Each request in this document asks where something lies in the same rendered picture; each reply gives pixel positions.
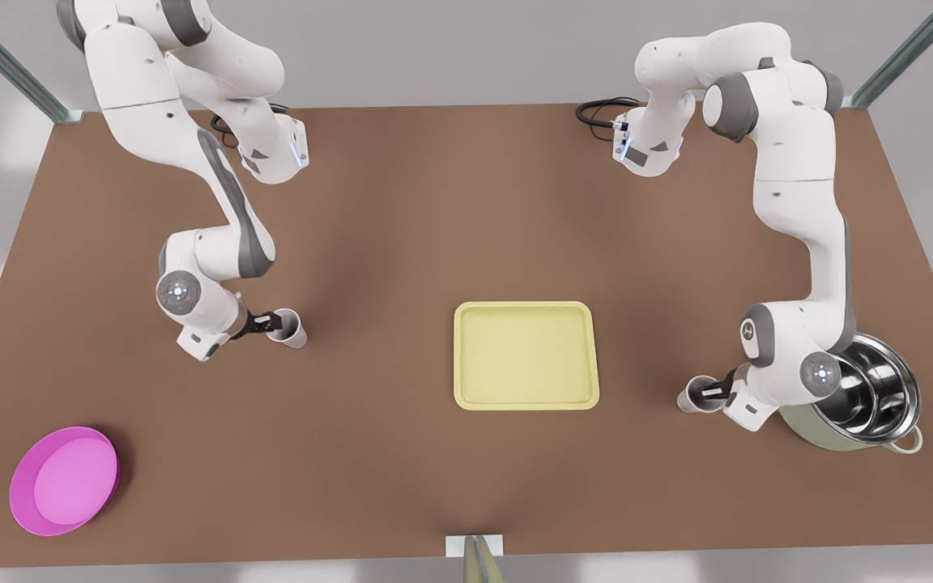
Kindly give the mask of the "white cup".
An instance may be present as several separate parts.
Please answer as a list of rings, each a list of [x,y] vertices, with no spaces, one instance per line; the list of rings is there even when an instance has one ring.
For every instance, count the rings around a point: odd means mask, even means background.
[[[677,396],[677,406],[682,412],[688,414],[714,413],[725,406],[726,401],[703,401],[701,398],[702,376],[706,376],[706,374],[693,377],[686,384],[684,391]]]
[[[308,341],[308,335],[301,322],[300,315],[292,309],[276,309],[270,314],[270,331],[266,336],[286,347],[302,348]]]

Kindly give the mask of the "yellow tray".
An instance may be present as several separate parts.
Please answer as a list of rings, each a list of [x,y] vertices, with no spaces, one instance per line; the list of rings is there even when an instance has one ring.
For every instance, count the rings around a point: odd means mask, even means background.
[[[455,310],[453,396],[464,410],[585,411],[599,395],[585,304],[470,301]]]

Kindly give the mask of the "steel pot with green base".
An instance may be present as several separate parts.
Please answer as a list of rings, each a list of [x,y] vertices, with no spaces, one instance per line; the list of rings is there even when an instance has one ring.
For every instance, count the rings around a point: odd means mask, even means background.
[[[781,407],[785,424],[808,443],[836,453],[870,447],[918,453],[921,390],[910,366],[888,344],[863,333],[836,357],[840,387],[822,401]]]

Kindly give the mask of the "pink bowl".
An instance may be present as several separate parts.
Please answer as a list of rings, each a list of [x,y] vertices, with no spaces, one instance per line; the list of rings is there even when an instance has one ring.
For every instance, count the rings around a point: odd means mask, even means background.
[[[16,524],[42,538],[80,528],[112,499],[120,461],[96,429],[58,429],[36,442],[16,466],[10,509]]]

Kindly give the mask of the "silver frame post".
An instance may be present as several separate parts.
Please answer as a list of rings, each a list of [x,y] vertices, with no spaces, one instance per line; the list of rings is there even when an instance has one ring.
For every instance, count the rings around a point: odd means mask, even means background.
[[[852,96],[845,96],[841,106],[844,109],[866,110],[879,99],[893,83],[933,45],[933,11],[892,52],[877,70]]]
[[[496,562],[501,556],[502,534],[445,536],[445,557],[462,560],[462,583],[506,583]]]
[[[54,123],[79,123],[83,111],[68,109],[52,92],[45,88],[4,45],[0,44],[0,75],[18,89]]]

